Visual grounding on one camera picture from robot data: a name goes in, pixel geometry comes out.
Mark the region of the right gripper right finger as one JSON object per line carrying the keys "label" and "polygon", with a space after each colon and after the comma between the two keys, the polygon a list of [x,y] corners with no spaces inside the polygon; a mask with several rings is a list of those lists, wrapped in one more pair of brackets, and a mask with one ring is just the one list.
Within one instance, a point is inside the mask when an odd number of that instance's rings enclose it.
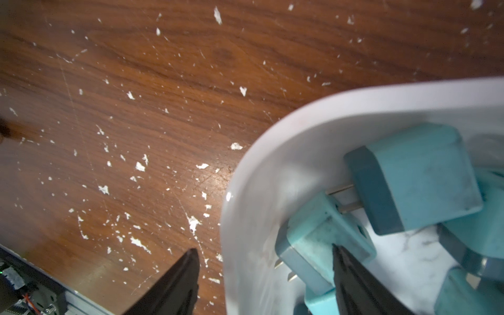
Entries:
{"label": "right gripper right finger", "polygon": [[412,313],[341,245],[333,245],[333,271],[340,314]]}

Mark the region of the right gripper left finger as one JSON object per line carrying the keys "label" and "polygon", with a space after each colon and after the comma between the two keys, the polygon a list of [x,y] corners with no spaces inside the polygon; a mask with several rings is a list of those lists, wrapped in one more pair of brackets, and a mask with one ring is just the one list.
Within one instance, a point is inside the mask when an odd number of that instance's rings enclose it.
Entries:
{"label": "right gripper left finger", "polygon": [[189,249],[126,314],[185,315],[194,312],[200,271],[198,251]]}

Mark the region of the teal plug top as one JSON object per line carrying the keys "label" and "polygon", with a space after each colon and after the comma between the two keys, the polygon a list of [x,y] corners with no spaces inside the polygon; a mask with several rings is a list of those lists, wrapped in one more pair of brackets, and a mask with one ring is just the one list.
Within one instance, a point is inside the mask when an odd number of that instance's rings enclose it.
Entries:
{"label": "teal plug top", "polygon": [[340,315],[335,289],[317,295],[306,287],[304,300],[298,303],[293,315]]}

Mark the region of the teal plug lone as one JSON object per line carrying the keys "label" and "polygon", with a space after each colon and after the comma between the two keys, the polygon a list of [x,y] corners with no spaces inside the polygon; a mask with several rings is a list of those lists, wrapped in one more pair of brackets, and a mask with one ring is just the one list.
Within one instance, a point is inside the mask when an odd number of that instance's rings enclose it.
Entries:
{"label": "teal plug lone", "polygon": [[439,242],[468,273],[503,282],[503,169],[476,170],[478,213],[438,225]]}

